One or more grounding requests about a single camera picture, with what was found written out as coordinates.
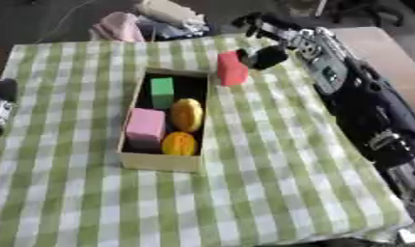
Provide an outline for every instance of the cardboard box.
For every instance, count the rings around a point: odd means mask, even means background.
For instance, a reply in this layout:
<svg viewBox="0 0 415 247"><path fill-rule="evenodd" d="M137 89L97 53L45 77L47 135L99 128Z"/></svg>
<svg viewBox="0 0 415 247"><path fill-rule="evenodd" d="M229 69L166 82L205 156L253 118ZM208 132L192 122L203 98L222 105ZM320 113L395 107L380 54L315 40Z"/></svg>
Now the cardboard box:
<svg viewBox="0 0 415 247"><path fill-rule="evenodd" d="M173 77L175 87L175 101L180 98L192 97L197 99L204 108L204 123L202 127L191 133L198 143L198 150L194 155L168 155L160 151L145 152L133 148L125 136L126 125L129 121L130 109L134 107L152 108L150 96L150 80L158 77ZM203 163L203 138L205 134L205 115L208 100L208 74L198 71L146 69L145 74L135 85L133 99L127 109L126 118L121 129L118 145L118 155L123 166L129 169L148 169L180 172L199 172ZM168 127L167 134L176 131L170 122L168 110L166 111Z"/></svg>

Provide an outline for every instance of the pink cloth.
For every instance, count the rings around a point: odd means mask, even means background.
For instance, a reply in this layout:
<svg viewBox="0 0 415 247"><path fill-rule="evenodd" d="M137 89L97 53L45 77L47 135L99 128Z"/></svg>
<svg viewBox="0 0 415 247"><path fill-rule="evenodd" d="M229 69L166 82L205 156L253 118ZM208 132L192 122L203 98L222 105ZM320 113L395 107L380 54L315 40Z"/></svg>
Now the pink cloth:
<svg viewBox="0 0 415 247"><path fill-rule="evenodd" d="M134 108L126 126L126 136L134 148L159 149L165 133L165 113Z"/></svg>
<svg viewBox="0 0 415 247"><path fill-rule="evenodd" d="M145 41L136 22L134 14L114 12L95 24L91 33L110 41Z"/></svg>

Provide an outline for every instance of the wire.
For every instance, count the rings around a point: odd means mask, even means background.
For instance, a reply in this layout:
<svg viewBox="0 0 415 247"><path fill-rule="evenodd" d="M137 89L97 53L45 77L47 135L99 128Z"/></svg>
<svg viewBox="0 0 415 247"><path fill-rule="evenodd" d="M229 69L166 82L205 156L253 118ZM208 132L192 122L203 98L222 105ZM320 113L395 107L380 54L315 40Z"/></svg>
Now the wire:
<svg viewBox="0 0 415 247"><path fill-rule="evenodd" d="M47 32L42 38L39 38L34 43L40 43L40 42L44 41L45 39L47 39L47 38L51 37L52 35L54 35L54 33L56 33L59 30L59 28L61 27L62 23L64 23L64 21L67 20L68 17L70 17L76 10L80 9L81 7L83 7L85 5L92 4L92 3L96 2L96 1L99 1L99 0L88 0L86 2L83 2L83 3L75 6L71 10L69 10L67 12L67 14L65 14L64 17L61 20L59 20L59 22L57 23L56 27L53 30Z"/></svg>

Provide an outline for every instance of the toy block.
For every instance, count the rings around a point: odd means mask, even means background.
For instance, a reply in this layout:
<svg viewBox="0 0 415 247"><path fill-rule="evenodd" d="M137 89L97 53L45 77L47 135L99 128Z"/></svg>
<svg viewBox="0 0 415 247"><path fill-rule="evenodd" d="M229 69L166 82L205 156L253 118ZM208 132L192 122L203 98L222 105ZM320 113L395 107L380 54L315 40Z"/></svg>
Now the toy block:
<svg viewBox="0 0 415 247"><path fill-rule="evenodd" d="M235 51L218 54L218 77L222 86L242 84L248 77L248 68L237 58Z"/></svg>
<svg viewBox="0 0 415 247"><path fill-rule="evenodd" d="M126 136L134 148L161 148L165 133L165 113L163 111L134 108L126 126Z"/></svg>
<svg viewBox="0 0 415 247"><path fill-rule="evenodd" d="M152 106L155 109L170 108L174 100L173 78L151 80Z"/></svg>

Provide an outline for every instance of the gingham cloth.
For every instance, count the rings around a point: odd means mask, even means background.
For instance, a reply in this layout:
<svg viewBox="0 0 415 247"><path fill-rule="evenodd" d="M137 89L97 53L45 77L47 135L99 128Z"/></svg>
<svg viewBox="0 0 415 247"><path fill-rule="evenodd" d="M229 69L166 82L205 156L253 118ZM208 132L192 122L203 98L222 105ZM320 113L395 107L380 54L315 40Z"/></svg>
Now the gingham cloth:
<svg viewBox="0 0 415 247"><path fill-rule="evenodd" d="M410 224L293 58L241 86L212 81L204 171L126 170L117 141L145 66L215 71L238 36L17 45L18 108L0 139L1 246L242 246Z"/></svg>

